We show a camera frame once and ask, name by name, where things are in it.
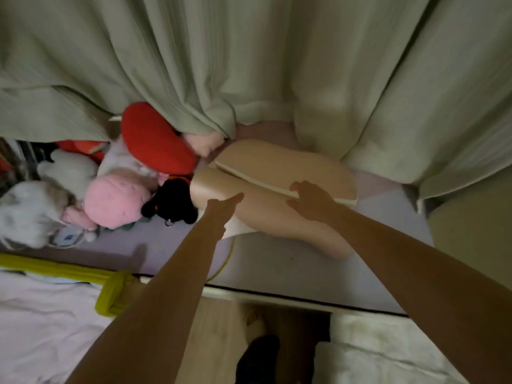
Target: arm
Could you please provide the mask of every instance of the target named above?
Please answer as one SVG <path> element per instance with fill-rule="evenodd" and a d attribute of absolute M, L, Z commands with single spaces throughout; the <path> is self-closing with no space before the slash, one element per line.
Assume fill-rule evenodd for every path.
<path fill-rule="evenodd" d="M 94 342 L 67 384 L 173 383 L 217 241 L 242 194 L 206 211 L 141 295 Z"/>
<path fill-rule="evenodd" d="M 464 263 L 338 205 L 309 182 L 288 204 L 335 229 L 471 383 L 512 382 L 512 291 Z"/>

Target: beige curtain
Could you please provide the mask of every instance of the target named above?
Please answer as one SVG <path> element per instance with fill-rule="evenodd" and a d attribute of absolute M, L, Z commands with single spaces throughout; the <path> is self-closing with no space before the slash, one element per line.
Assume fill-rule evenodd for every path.
<path fill-rule="evenodd" d="M 429 1 L 0 0 L 0 135 L 104 140 L 145 100 L 189 133 L 294 120 L 307 147 L 450 191 L 503 128 L 511 1 L 440 0 L 400 62 Z"/>

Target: black plush toy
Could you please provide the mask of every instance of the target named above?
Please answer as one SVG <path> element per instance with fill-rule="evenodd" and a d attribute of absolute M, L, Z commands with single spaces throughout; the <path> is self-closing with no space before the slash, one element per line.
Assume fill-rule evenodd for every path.
<path fill-rule="evenodd" d="M 169 177 L 144 206 L 141 213 L 151 218 L 155 214 L 165 220 L 166 226 L 185 221 L 193 224 L 197 220 L 197 209 L 190 199 L 190 180 L 185 177 Z"/>

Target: floor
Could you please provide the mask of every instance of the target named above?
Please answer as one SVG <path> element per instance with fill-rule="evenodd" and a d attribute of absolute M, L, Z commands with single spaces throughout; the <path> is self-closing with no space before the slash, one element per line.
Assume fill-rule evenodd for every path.
<path fill-rule="evenodd" d="M 244 318 L 248 306 L 233 301 L 201 298 L 176 384 L 232 384 L 237 362 L 244 353 Z M 277 384 L 305 384 L 313 374 L 314 348 L 329 340 L 326 313 L 261 307 L 281 349 Z"/>

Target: foot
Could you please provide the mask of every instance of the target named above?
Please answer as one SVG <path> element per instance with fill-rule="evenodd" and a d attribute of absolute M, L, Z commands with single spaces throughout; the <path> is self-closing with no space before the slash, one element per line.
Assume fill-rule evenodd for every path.
<path fill-rule="evenodd" d="M 250 345 L 256 338 L 267 334 L 267 327 L 259 309 L 253 308 L 246 317 L 245 337 Z"/>

